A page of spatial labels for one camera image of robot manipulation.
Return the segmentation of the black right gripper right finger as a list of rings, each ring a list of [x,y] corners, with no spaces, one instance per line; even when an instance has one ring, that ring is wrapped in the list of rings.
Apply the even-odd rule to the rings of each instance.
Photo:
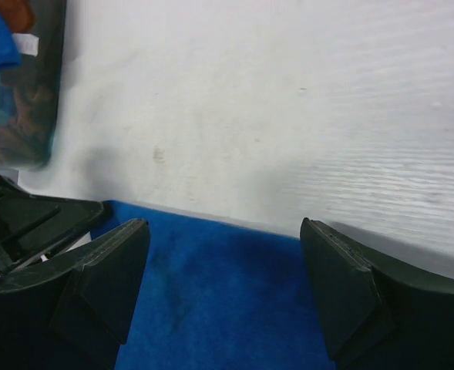
[[[454,369],[454,279],[305,218],[301,249],[338,369]]]

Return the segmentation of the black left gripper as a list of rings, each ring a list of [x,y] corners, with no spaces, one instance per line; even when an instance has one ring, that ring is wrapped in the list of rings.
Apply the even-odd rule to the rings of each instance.
[[[105,201],[35,195],[0,176],[0,288],[65,286],[75,258],[63,253],[112,213]]]

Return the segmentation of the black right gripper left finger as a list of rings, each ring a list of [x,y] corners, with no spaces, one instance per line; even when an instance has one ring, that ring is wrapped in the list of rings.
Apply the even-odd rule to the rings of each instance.
[[[132,219],[0,277],[0,369],[113,369],[129,335],[150,230]]]

